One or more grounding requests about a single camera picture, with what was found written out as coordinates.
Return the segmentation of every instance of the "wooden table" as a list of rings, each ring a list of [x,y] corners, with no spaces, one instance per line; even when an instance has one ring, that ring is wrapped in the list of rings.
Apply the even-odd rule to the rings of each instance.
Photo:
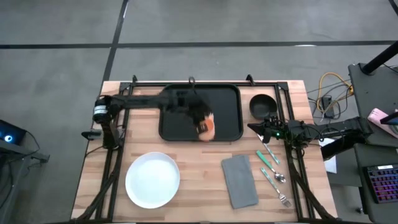
[[[313,123],[303,81],[287,81],[295,119]],[[101,94],[114,95],[120,82],[104,82]],[[135,87],[133,94],[156,94],[162,87]],[[256,123],[249,112],[249,101],[256,94],[267,94],[275,98],[273,87],[239,87],[241,92],[244,132],[235,142],[166,142],[158,134],[159,110],[131,110],[126,131],[123,161],[116,197],[114,222],[292,222],[297,221],[292,195],[290,175],[287,167],[284,143],[271,139],[269,146],[280,159],[272,160],[247,123]],[[287,108],[282,95],[285,117]],[[88,151],[100,146],[102,140],[90,142]],[[292,203],[284,207],[276,191],[260,171],[265,164],[257,157],[261,150],[275,169],[287,177],[287,182],[277,184],[280,191]],[[175,197],[166,205],[156,209],[144,209],[131,202],[126,193],[125,177],[131,163],[147,152],[164,152],[174,159],[180,169],[180,187]],[[238,154],[249,155],[259,203],[255,206],[232,209],[221,160]],[[81,173],[72,218],[78,217],[98,193],[103,175],[106,150],[100,149],[86,159]],[[305,150],[305,167],[312,192],[333,216],[337,216],[328,177],[320,148],[310,146]],[[103,214],[108,210],[109,197],[105,198]],[[305,199],[300,194],[304,213]]]

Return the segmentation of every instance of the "gray napkin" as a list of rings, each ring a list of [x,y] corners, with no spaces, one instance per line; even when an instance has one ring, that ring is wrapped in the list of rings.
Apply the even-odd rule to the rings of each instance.
[[[259,203],[249,157],[238,155],[221,161],[226,186],[233,208],[243,208]]]

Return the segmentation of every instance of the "white ceramic plate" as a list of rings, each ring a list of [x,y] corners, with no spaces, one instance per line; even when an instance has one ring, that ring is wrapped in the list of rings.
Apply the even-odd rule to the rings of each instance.
[[[129,198],[142,208],[159,208],[169,202],[180,185],[180,171],[168,155],[150,152],[136,159],[126,175]]]

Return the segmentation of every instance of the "black tray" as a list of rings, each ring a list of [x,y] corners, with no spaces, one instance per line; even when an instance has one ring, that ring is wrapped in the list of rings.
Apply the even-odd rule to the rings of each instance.
[[[165,90],[189,90],[191,84],[170,84]],[[243,134],[241,93],[233,84],[196,84],[214,113],[216,134],[213,141],[236,141]],[[185,114],[160,112],[159,135],[166,141],[198,141],[192,120]]]

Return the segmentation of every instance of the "concrete floor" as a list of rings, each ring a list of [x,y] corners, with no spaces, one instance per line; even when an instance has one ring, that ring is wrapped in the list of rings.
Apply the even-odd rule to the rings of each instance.
[[[0,44],[110,44],[121,5],[3,0]],[[130,0],[119,42],[397,40],[397,21],[388,0]],[[250,73],[262,80],[304,80],[309,91],[323,73],[348,78],[349,64],[367,62],[386,47],[118,49],[109,79],[243,80]],[[69,219],[87,144],[80,133],[90,128],[108,55],[109,49],[0,50],[0,119],[34,133],[51,155],[25,178],[16,223]],[[334,82],[328,77],[324,85]],[[358,115],[354,98],[348,103],[341,120]],[[353,209],[360,206],[355,189],[332,191],[340,218],[368,221]]]

